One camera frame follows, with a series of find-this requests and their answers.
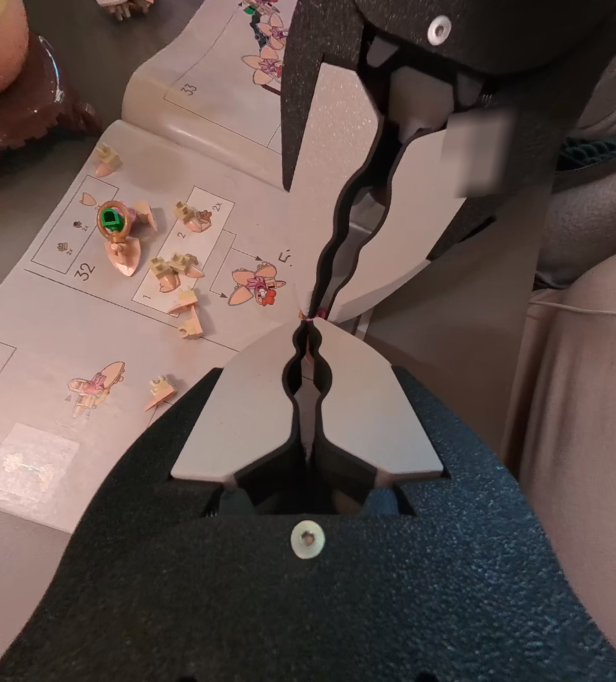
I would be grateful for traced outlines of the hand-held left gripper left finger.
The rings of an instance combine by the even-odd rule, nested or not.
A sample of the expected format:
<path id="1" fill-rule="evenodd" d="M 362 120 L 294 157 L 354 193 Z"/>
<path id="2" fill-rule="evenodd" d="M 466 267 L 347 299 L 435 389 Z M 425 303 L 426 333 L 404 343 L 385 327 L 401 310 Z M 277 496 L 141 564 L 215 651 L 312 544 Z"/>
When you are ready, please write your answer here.
<path id="1" fill-rule="evenodd" d="M 241 488 L 253 503 L 297 486 L 306 470 L 300 410 L 307 323 L 256 340 L 223 368 L 171 476 Z"/>

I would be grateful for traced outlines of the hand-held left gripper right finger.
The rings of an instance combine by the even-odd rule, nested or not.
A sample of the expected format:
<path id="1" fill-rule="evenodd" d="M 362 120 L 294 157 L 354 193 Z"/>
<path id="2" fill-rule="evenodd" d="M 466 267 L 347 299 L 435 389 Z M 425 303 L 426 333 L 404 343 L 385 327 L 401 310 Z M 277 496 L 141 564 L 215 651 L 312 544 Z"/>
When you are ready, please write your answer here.
<path id="1" fill-rule="evenodd" d="M 309 324 L 315 406 L 312 459 L 357 503 L 372 490 L 439 478 L 443 464 L 391 364 L 326 320 Z"/>

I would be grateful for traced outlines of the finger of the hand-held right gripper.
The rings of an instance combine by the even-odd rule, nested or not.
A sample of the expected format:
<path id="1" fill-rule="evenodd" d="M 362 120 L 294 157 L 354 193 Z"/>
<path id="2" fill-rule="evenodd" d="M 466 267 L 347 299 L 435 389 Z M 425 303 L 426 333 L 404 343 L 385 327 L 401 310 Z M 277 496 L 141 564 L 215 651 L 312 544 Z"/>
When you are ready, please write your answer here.
<path id="1" fill-rule="evenodd" d="M 390 179 L 390 202 L 381 225 L 358 253 L 355 270 L 335 294 L 327 318 L 352 319 L 376 307 L 428 263 L 466 198 L 460 194 L 464 162 L 444 129 L 410 141 Z"/>
<path id="2" fill-rule="evenodd" d="M 380 114 L 356 72 L 321 64 L 295 166 L 287 227 L 290 262 L 303 319 L 315 316 L 330 283 L 341 238 L 344 193 L 372 155 Z"/>

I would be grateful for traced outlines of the dark knit cloth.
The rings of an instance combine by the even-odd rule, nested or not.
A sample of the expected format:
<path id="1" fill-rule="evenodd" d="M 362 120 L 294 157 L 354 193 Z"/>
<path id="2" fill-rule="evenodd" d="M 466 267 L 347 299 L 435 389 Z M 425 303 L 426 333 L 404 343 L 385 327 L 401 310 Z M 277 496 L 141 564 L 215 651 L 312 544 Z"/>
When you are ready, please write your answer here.
<path id="1" fill-rule="evenodd" d="M 559 150 L 556 172 L 573 173 L 616 161 L 616 135 L 599 139 L 567 137 Z"/>

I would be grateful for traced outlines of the person's grey sweatshirt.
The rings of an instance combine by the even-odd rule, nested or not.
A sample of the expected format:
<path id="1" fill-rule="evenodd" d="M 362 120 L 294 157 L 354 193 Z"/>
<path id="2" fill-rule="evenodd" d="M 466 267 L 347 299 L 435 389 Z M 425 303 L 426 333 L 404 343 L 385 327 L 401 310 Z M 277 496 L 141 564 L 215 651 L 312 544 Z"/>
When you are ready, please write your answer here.
<path id="1" fill-rule="evenodd" d="M 567 137 L 616 135 L 616 55 Z M 616 161 L 556 173 L 534 288 L 562 289 L 616 254 Z"/>

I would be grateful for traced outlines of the brick instruction booklet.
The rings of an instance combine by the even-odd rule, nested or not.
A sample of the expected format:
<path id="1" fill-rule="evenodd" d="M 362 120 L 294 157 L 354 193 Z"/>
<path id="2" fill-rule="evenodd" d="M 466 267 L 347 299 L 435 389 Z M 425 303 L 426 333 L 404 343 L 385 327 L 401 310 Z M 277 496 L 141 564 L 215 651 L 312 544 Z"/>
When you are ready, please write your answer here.
<path id="1" fill-rule="evenodd" d="M 0 510 L 71 533 L 126 448 L 163 413 L 144 411 L 150 380 L 183 394 L 212 368 L 295 319 L 281 183 L 280 90 L 295 1 L 205 1 L 142 64 L 121 117 L 100 137 L 123 160 L 94 175 L 94 152 L 0 285 Z M 132 277 L 108 259 L 97 211 L 152 208 L 134 222 Z M 194 233 L 174 205 L 212 212 Z M 204 277 L 160 293 L 148 262 L 192 254 Z M 182 339 L 194 288 L 204 336 Z"/>

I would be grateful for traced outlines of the person's light grey trousers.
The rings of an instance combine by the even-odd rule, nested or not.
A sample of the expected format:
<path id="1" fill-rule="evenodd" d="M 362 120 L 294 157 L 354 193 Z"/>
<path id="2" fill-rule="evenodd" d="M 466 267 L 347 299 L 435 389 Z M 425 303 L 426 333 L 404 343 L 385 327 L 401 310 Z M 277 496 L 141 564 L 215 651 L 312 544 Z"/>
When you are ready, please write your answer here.
<path id="1" fill-rule="evenodd" d="M 556 303 L 616 311 L 616 255 Z M 550 328 L 519 481 L 568 582 L 616 649 L 616 319 L 540 308 Z"/>

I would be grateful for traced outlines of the brick flower cluster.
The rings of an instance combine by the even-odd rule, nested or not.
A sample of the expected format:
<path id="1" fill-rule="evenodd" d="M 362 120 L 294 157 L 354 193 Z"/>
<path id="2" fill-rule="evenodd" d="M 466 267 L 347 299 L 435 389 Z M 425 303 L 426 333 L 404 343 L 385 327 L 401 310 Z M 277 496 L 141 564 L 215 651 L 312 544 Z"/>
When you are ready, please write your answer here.
<path id="1" fill-rule="evenodd" d="M 148 13 L 154 1 L 97 1 L 97 4 L 116 21 L 123 22 L 134 14 Z"/>

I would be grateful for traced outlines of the brown pot stand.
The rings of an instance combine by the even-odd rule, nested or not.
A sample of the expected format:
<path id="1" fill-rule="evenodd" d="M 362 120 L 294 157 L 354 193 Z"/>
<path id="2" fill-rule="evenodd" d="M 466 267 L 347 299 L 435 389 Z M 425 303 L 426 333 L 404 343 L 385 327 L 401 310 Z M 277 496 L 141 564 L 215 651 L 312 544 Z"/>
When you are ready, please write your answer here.
<path id="1" fill-rule="evenodd" d="M 103 131 L 101 118 L 71 86 L 50 43 L 29 31 L 22 71 L 0 92 L 0 154 L 57 126 L 96 138 Z"/>

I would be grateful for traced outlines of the white sweatshirt drawstring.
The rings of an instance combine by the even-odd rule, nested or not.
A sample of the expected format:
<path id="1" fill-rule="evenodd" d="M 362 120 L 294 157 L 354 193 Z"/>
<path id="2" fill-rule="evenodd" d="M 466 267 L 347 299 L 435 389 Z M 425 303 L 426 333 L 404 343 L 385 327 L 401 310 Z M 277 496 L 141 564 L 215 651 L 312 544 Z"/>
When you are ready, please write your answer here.
<path id="1" fill-rule="evenodd" d="M 556 310 L 570 312 L 573 314 L 581 314 L 581 315 L 585 315 L 585 316 L 608 317 L 608 318 L 615 318 L 616 319 L 616 311 L 615 310 L 597 310 L 597 309 L 591 309 L 591 308 L 581 308 L 578 306 L 572 306 L 572 305 L 556 303 L 556 302 L 548 302 L 548 301 L 544 301 L 544 300 L 531 301 L 531 302 L 529 302 L 529 305 L 539 306 L 542 308 L 552 308 L 552 309 L 556 309 Z"/>

